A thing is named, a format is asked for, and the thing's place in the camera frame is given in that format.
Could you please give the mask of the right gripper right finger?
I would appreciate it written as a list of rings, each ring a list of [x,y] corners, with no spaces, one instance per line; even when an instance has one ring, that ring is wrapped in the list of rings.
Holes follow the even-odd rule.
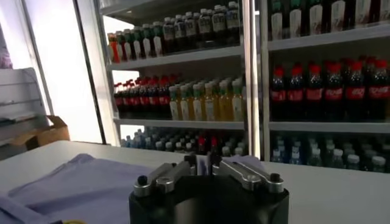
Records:
[[[229,177],[247,190],[254,192],[259,187],[270,194],[281,194],[284,180],[279,173],[267,173],[262,162],[254,156],[223,157],[209,154],[210,174]]]

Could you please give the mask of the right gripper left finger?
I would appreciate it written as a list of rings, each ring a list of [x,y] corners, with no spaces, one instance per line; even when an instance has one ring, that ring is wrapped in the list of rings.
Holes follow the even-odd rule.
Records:
[[[172,192],[176,182],[183,177],[197,175],[197,158],[195,154],[185,155],[180,163],[164,163],[149,175],[141,175],[133,186],[136,197],[148,197],[154,191],[163,194]]]

